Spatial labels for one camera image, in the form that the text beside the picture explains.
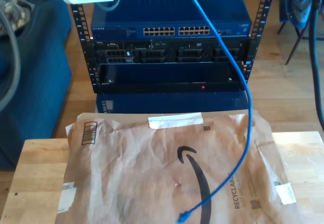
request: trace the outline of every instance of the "amazon smile logo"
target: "amazon smile logo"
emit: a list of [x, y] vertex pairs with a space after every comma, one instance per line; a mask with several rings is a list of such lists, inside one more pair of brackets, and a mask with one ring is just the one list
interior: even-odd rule
[[[195, 149], [193, 149], [191, 147], [188, 147], [188, 146], [180, 146], [180, 147], [178, 147], [177, 155], [178, 155], [179, 161], [182, 164], [184, 164], [184, 161], [183, 161], [183, 158], [182, 158], [182, 152], [183, 151], [197, 153], [197, 151]], [[204, 175], [204, 172], [200, 168], [199, 164], [196, 162], [196, 160], [189, 154], [187, 154], [187, 158], [190, 161], [190, 163], [191, 163], [191, 165], [192, 165], [192, 167], [194, 169], [194, 172], [196, 174], [198, 184], [199, 184], [199, 188], [200, 188], [201, 200], [204, 200], [205, 198], [207, 198], [211, 194], [211, 192], [209, 190], [207, 179], [206, 179], [206, 177]], [[200, 224], [209, 223], [209, 221], [211, 219], [211, 214], [212, 214], [212, 201], [210, 200], [205, 205], [203, 205], [201, 207]]]

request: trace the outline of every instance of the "barcode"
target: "barcode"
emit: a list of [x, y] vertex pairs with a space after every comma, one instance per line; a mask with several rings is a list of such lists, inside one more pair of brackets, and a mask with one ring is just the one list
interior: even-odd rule
[[261, 208], [260, 200], [250, 200], [250, 203], [253, 210]]
[[95, 144], [96, 142], [96, 132], [97, 132], [97, 122], [86, 122], [85, 129], [83, 130], [82, 143], [84, 144]]

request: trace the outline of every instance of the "wooden table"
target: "wooden table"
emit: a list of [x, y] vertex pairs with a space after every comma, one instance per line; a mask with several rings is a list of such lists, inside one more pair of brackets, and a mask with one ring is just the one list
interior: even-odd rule
[[[324, 145], [318, 132], [274, 133], [305, 223], [324, 220]], [[53, 224], [69, 155], [66, 139], [27, 140], [0, 224]]]

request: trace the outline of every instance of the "blue cloth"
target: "blue cloth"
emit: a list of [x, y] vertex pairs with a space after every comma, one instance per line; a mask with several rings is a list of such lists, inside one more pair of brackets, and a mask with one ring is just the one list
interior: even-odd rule
[[312, 0], [284, 0], [286, 13], [291, 23], [299, 29], [305, 28]]
[[[0, 169], [14, 169], [27, 139], [51, 138], [71, 72], [64, 43], [71, 27], [63, 0], [41, 4], [30, 32], [17, 37], [21, 78], [8, 106], [0, 112]], [[9, 41], [0, 40], [0, 64], [12, 60]], [[0, 97], [12, 71], [0, 79]]]

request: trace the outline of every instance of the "white tape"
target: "white tape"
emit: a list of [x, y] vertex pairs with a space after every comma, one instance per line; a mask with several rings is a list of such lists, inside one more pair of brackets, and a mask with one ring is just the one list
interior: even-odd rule
[[73, 188], [74, 182], [67, 182], [63, 184], [63, 190], [61, 192], [59, 207], [57, 213], [68, 211], [74, 201], [76, 188]]
[[284, 205], [287, 204], [292, 204], [296, 202], [295, 195], [292, 189], [292, 186], [290, 183], [282, 184], [282, 185], [277, 185], [275, 186], [280, 198], [281, 202]]
[[172, 116], [148, 118], [151, 129], [165, 129], [188, 125], [202, 124], [204, 122], [201, 113], [181, 114]]

